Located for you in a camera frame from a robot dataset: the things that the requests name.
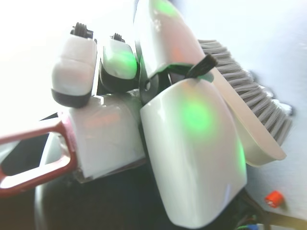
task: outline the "gray bristle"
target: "gray bristle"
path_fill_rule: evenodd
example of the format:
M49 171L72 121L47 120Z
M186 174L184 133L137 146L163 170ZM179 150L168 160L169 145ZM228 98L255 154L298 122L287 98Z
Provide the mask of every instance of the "gray bristle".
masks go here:
M292 108L272 99L272 93L254 82L253 77L231 57L225 46L216 40L199 40L205 54L218 60L217 69L244 100L279 145L285 140L290 127Z

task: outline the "small orange object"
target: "small orange object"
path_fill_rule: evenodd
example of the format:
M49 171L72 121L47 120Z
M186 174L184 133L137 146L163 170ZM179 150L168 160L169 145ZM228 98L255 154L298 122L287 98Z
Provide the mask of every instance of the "small orange object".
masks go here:
M284 202L284 198L280 192L273 191L265 197L265 202L269 206L277 208Z

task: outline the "red bottle cap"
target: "red bottle cap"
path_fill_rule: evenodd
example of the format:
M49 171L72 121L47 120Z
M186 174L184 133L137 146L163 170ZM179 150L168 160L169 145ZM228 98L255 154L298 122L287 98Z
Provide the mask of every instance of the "red bottle cap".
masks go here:
M284 202L283 195L278 191L273 191L265 197L265 202L269 206L277 208Z

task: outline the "brush handle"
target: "brush handle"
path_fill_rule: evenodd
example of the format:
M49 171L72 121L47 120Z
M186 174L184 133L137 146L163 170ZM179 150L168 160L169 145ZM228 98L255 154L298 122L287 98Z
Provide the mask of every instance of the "brush handle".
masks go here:
M33 138L49 132L56 132L64 137L67 151L63 151L60 159L55 162L13 176L6 175L0 166L0 197L18 194L76 169L75 141L68 120L52 118L39 121L31 127L0 136L0 144Z

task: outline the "orange cap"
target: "orange cap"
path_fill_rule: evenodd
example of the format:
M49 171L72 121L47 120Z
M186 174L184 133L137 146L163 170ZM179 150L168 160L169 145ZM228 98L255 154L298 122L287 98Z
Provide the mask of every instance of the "orange cap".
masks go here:
M278 191L273 191L265 197L265 202L269 206L277 208L284 202L283 195Z

